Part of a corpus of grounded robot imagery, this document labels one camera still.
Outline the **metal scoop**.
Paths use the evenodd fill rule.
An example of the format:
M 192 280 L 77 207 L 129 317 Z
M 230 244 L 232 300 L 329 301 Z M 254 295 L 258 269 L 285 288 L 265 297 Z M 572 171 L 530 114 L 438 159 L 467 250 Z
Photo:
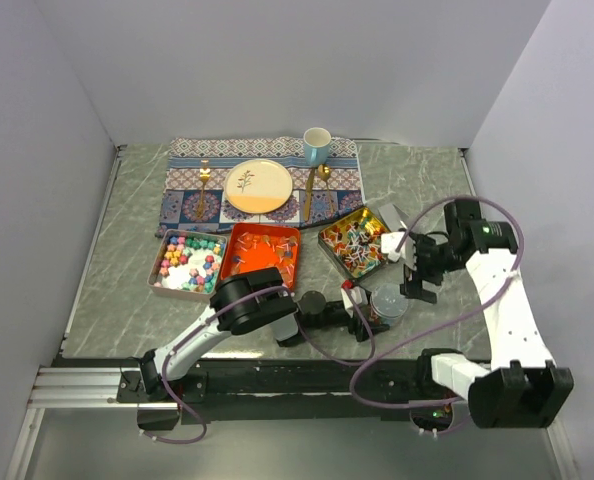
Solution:
M 378 214 L 384 225 L 391 231 L 406 231 L 409 217 L 398 206 L 388 203 L 378 208 Z

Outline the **gold tin of lollipops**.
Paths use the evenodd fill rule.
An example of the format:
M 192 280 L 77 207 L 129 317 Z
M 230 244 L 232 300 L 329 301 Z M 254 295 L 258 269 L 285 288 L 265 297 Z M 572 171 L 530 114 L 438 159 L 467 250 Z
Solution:
M 368 207 L 340 217 L 318 233 L 318 244 L 347 280 L 359 282 L 389 263 L 381 251 L 390 230 Z

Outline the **orange tin of lollipops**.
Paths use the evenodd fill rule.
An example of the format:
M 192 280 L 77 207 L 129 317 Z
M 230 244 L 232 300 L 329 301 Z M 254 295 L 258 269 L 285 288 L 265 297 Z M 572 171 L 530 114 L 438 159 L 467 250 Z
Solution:
M 296 281 L 301 236 L 293 227 L 237 223 L 219 270 L 219 279 L 276 267 L 291 290 Z

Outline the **silver tin of star candies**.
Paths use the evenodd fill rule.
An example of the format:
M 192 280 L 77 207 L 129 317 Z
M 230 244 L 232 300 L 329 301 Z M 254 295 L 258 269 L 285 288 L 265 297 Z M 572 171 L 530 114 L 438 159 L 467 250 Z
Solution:
M 147 285 L 159 296 L 207 303 L 216 290 L 227 245 L 224 236 L 167 230 Z

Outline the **clear jar lid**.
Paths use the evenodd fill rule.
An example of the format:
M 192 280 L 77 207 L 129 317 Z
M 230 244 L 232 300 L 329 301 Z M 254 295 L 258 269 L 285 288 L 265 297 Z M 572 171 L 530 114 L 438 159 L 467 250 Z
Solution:
M 408 299 L 401 294 L 400 285 L 395 283 L 377 287 L 371 294 L 370 303 L 377 316 L 389 320 L 402 317 L 408 308 Z

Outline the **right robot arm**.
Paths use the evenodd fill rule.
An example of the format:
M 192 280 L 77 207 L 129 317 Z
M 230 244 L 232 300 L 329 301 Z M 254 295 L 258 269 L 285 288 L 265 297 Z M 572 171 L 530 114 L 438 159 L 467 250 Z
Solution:
M 520 272 L 524 237 L 516 220 L 488 221 L 486 199 L 451 196 L 440 200 L 447 240 L 437 243 L 410 222 L 383 248 L 391 261 L 403 260 L 401 293 L 434 304 L 425 283 L 440 285 L 445 274 L 466 271 L 480 299 L 490 341 L 487 368 L 463 354 L 428 349 L 414 378 L 417 391 L 437 398 L 449 389 L 466 400 L 475 425 L 490 428 L 547 428 L 569 397 L 570 369 L 557 366 L 529 304 Z

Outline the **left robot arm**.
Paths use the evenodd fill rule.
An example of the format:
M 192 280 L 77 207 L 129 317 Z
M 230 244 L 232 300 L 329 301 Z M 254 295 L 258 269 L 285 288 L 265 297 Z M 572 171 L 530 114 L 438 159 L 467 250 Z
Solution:
M 390 325 L 364 313 L 370 299 L 365 289 L 347 281 L 337 301 L 327 300 L 316 290 L 296 300 L 276 267 L 230 276 L 218 283 L 209 304 L 190 326 L 138 358 L 140 389 L 153 401 L 165 401 L 175 392 L 175 381 L 185 377 L 206 353 L 230 337 L 266 326 L 281 345 L 299 339 L 302 327 L 323 329 L 342 324 L 357 341 L 372 342 Z

